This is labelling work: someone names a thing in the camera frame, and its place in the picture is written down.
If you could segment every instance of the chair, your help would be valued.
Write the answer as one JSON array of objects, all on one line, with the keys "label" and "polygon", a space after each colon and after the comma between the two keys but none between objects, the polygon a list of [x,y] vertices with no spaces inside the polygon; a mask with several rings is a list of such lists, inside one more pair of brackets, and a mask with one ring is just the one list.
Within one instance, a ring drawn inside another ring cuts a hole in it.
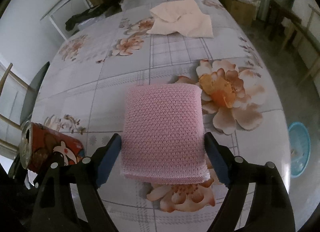
[{"label": "chair", "polygon": [[276,20],[273,23],[273,26],[272,26],[272,29],[271,29],[271,32],[269,35],[270,41],[272,41],[273,38],[276,36],[277,29],[278,29],[279,25],[281,24],[284,17],[288,18],[289,20],[291,20],[292,22],[295,22],[297,24],[301,23],[301,19],[298,16],[296,16],[292,12],[292,10],[289,7],[287,7],[285,4],[279,4],[275,0],[270,0],[269,10],[268,10],[267,18],[266,18],[266,21],[264,24],[264,29],[266,29],[268,26],[271,11],[273,9],[276,10]]},{"label": "chair", "polygon": [[[320,12],[317,11],[313,6],[311,6],[309,4],[309,7],[311,8],[311,14],[308,20],[308,24],[306,27],[302,26],[300,23],[296,22],[296,21],[291,21],[289,28],[288,28],[288,34],[286,36],[286,38],[284,39],[280,52],[282,50],[284,50],[285,46],[287,45],[287,42],[289,41],[289,39],[291,38],[292,34],[294,33],[294,31],[299,31],[302,33],[302,38],[299,40],[297,47],[295,48],[294,54],[298,53],[298,49],[302,43],[302,41],[305,39],[307,40],[312,47],[315,49],[315,51],[318,53],[318,57],[314,60],[314,62],[312,63],[310,69],[307,71],[307,73],[303,76],[303,78],[299,81],[299,84],[301,84],[303,81],[306,80],[306,78],[311,75],[311,73],[315,70],[317,63],[320,60],[320,42],[316,39],[316,37],[310,32],[310,25],[311,25],[311,21],[313,19],[314,14],[317,14],[318,16],[320,16]],[[320,68],[311,76],[313,78],[315,78],[320,72]]]},{"label": "chair", "polygon": [[[43,78],[48,70],[50,63],[47,62],[41,70],[37,73],[37,75],[33,78],[30,85],[25,83],[22,79],[20,79],[16,74],[14,74],[11,71],[11,68],[13,66],[12,63],[9,64],[8,68],[5,70],[4,75],[2,76],[0,80],[0,96],[3,91],[4,83],[8,77],[8,75],[11,75],[13,79],[15,79],[18,83],[20,83],[26,90],[26,95],[24,98],[21,115],[20,115],[20,123],[16,123],[9,118],[5,117],[4,115],[0,114],[0,119],[6,122],[7,124],[13,126],[14,128],[18,130],[22,130],[23,125],[27,120],[31,118],[32,111],[36,102],[36,97],[38,95],[41,83],[43,81]],[[0,139],[0,155],[3,155],[7,158],[14,159],[19,151],[19,147],[11,144],[7,141],[4,141]]]}]

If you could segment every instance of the cardboard box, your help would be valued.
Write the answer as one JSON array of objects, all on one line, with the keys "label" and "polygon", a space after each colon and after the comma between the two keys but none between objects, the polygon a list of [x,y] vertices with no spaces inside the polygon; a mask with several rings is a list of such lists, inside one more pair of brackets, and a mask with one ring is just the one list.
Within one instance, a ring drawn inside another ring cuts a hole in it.
[{"label": "cardboard box", "polygon": [[238,24],[246,26],[251,25],[256,11],[254,5],[246,4],[238,0],[224,0],[224,5]]}]

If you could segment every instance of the soda can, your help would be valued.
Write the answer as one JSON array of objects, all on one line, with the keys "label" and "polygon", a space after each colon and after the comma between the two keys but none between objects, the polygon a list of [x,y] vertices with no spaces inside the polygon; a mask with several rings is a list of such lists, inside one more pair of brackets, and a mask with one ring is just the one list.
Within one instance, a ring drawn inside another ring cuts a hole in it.
[{"label": "soda can", "polygon": [[20,160],[25,169],[39,173],[45,161],[55,156],[60,166],[76,164],[84,157],[82,143],[39,123],[26,122],[20,142]]}]

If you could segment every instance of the concrete floor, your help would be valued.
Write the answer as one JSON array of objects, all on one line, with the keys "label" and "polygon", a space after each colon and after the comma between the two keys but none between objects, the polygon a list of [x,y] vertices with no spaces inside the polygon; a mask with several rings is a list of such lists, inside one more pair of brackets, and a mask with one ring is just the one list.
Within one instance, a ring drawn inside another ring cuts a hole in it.
[{"label": "concrete floor", "polygon": [[242,27],[264,60],[276,85],[288,126],[302,122],[311,138],[311,156],[304,173],[291,179],[291,200],[296,229],[308,220],[320,202],[320,97],[311,77],[300,86],[297,82],[307,72],[299,55],[293,56],[293,46],[279,54],[284,34],[268,40],[270,27],[263,29],[263,22],[255,21],[252,27]]}]

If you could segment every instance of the can lid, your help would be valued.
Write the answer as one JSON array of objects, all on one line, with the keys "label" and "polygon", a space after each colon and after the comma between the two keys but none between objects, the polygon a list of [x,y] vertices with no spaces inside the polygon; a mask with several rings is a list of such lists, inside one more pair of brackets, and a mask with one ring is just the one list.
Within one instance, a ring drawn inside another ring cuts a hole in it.
[{"label": "can lid", "polygon": [[20,161],[23,168],[27,169],[32,157],[32,122],[28,121],[23,127],[20,141]]}]

